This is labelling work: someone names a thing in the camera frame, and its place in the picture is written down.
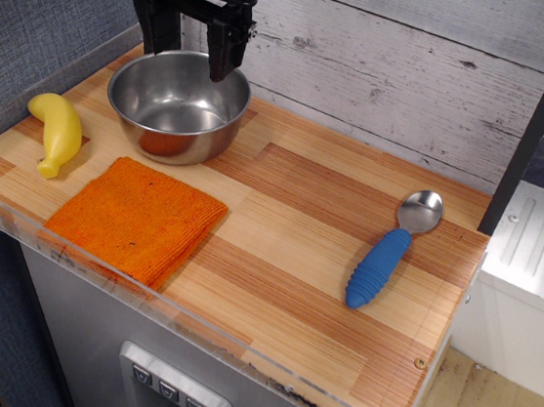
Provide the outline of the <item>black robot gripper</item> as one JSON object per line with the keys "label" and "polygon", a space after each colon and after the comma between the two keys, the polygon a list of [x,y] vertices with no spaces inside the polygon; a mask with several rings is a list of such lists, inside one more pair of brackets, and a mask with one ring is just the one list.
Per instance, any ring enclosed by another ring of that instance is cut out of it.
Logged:
{"label": "black robot gripper", "polygon": [[178,49],[180,14],[209,24],[209,74],[212,82],[225,80],[240,67],[255,29],[253,7],[258,0],[133,0],[144,38],[145,54]]}

